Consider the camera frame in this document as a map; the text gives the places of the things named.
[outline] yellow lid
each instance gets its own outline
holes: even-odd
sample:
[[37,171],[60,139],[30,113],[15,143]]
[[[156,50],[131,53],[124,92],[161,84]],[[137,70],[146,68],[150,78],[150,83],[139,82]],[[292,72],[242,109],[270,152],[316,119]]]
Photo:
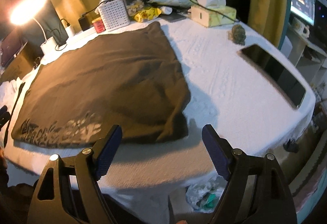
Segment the yellow lid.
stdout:
[[94,19],[94,20],[92,21],[92,23],[95,23],[95,22],[100,21],[100,20],[102,21],[101,17],[98,17],[98,18]]

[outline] basket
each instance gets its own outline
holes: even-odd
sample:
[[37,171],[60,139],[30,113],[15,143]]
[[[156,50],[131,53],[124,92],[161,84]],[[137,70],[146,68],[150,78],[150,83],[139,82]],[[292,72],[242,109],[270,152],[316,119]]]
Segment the basket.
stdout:
[[112,31],[130,24],[123,0],[103,3],[98,7],[98,10],[107,31]]

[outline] lamp neck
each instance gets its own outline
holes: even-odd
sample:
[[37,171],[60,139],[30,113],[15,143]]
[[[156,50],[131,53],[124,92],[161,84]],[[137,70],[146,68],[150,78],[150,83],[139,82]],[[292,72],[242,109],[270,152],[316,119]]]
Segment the lamp neck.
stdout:
[[42,32],[43,32],[43,35],[44,35],[44,39],[45,39],[45,42],[47,41],[47,39],[46,39],[46,35],[45,35],[45,32],[44,32],[44,29],[43,29],[43,27],[41,26],[41,24],[33,17],[33,20],[41,27],[41,29],[42,29]]

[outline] tissue box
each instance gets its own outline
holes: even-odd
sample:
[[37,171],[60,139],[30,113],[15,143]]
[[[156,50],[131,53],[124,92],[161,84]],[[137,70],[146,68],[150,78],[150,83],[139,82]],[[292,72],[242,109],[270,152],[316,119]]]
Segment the tissue box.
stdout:
[[[222,14],[230,17],[231,19],[236,19],[236,9],[228,6],[219,6],[217,8],[212,8],[217,10]],[[215,27],[226,24],[234,23],[232,20],[224,17],[221,14],[215,13],[213,11],[207,10],[198,5],[192,5],[191,7],[191,19],[205,27]]]

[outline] lamp head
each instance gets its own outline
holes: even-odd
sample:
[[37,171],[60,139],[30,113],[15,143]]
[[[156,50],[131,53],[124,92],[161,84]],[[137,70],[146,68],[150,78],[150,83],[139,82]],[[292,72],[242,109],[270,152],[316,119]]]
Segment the lamp head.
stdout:
[[16,25],[23,25],[30,21],[45,5],[46,0],[23,0],[11,13],[10,21]]

